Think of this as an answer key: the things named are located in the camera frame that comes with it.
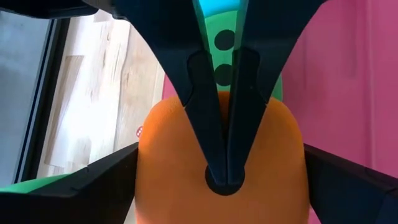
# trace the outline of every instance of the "small red mark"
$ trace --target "small red mark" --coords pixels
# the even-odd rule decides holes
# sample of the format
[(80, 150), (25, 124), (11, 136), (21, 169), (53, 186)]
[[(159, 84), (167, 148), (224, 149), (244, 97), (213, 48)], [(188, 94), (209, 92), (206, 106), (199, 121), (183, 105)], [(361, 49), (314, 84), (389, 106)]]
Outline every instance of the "small red mark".
[(136, 136), (139, 137), (141, 133), (142, 133), (142, 126), (137, 129)]

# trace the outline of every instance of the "orange foam piece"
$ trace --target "orange foam piece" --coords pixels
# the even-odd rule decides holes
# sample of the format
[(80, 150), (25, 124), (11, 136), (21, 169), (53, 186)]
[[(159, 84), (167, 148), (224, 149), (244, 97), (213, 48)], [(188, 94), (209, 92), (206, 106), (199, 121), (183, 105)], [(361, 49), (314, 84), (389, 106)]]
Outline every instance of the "orange foam piece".
[[(228, 97), (227, 92), (219, 93), (224, 118)], [(206, 166), (179, 99), (161, 101), (148, 115), (139, 141), (137, 223), (308, 222), (303, 141), (296, 120), (283, 103), (270, 100), (238, 192), (221, 196), (211, 191), (205, 180)]]

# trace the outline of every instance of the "black dot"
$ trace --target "black dot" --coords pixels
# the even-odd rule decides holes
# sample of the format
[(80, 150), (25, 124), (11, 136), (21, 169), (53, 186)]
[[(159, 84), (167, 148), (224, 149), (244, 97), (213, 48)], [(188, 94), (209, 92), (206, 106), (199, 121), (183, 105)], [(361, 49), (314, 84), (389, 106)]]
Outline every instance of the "black dot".
[(222, 30), (214, 39), (214, 44), (218, 50), (229, 50), (234, 47), (235, 33), (231, 30)]
[(221, 86), (229, 86), (232, 82), (232, 66), (228, 64), (219, 65), (214, 71), (216, 83)]
[(243, 173), (243, 180), (240, 184), (218, 185), (215, 183), (214, 178), (211, 176), (209, 167), (206, 167), (205, 179), (206, 179), (207, 186), (214, 193), (216, 193), (218, 195), (222, 195), (222, 196), (229, 196), (229, 195), (235, 194), (242, 187), (243, 182), (244, 182), (244, 173)]

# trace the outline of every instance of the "black plastic frame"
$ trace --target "black plastic frame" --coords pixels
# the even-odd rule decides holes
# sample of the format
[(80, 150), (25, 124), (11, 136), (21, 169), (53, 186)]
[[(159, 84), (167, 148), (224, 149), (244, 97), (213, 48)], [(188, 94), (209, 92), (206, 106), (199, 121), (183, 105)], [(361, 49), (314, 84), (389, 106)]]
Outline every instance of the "black plastic frame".
[(135, 193), (138, 142), (27, 194), (0, 192), (2, 223), (124, 223)]
[(87, 5), (82, 0), (0, 0), (0, 11), (40, 19), (64, 19), (91, 15), (98, 9)]
[(14, 183), (37, 177), (69, 22), (50, 21)]
[(321, 223), (398, 223), (398, 179), (309, 145), (305, 162)]

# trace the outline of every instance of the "teal surface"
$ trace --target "teal surface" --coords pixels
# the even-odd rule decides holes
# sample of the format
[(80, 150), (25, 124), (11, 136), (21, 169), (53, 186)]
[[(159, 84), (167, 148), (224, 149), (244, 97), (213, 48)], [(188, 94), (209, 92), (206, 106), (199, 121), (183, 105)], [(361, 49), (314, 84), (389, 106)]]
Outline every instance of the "teal surface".
[(241, 0), (199, 0), (205, 17), (222, 12), (238, 10)]

